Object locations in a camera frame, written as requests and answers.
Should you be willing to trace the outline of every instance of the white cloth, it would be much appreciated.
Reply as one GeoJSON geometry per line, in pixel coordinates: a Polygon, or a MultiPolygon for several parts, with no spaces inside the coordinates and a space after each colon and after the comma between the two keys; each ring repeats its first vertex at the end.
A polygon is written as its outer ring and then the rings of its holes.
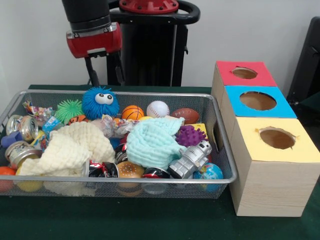
{"type": "MultiPolygon", "coordinates": [[[[85,163],[114,162],[115,152],[102,131],[87,122],[75,122],[50,133],[50,142],[41,158],[26,159],[20,176],[81,177],[85,163]]],[[[85,182],[44,183],[54,193],[66,196],[94,196],[95,189],[85,187],[85,182]]]]}

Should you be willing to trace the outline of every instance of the teal cloth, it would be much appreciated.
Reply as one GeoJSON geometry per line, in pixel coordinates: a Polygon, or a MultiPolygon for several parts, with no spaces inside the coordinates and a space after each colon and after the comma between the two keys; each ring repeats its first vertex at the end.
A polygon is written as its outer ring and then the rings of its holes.
{"type": "Polygon", "coordinates": [[[179,149],[186,150],[175,140],[175,134],[184,119],[153,118],[134,127],[127,137],[128,160],[145,168],[157,167],[166,170],[169,164],[181,157],[179,149]]]}

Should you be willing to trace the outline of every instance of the googly eyes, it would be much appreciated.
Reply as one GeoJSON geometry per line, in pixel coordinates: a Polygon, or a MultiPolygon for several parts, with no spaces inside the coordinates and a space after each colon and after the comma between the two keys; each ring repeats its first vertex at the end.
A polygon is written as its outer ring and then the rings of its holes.
{"type": "Polygon", "coordinates": [[[114,97],[110,94],[98,93],[97,95],[95,95],[95,101],[98,104],[111,105],[114,102],[114,97]]]}

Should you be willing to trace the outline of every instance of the purple spiky ball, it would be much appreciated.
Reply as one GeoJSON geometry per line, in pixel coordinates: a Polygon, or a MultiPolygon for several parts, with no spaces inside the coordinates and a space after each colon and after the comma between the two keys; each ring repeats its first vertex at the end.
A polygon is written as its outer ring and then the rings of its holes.
{"type": "Polygon", "coordinates": [[[202,140],[208,141],[204,131],[201,131],[200,128],[195,130],[194,126],[191,125],[181,126],[175,136],[177,143],[185,147],[196,146],[202,140]]]}

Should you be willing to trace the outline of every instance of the green spiky ball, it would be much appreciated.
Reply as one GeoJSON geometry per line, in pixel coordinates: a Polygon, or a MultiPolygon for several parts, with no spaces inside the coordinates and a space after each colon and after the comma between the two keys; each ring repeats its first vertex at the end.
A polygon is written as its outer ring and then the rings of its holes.
{"type": "Polygon", "coordinates": [[[67,124],[73,117],[84,114],[80,100],[65,100],[58,104],[55,117],[63,124],[67,124]]]}

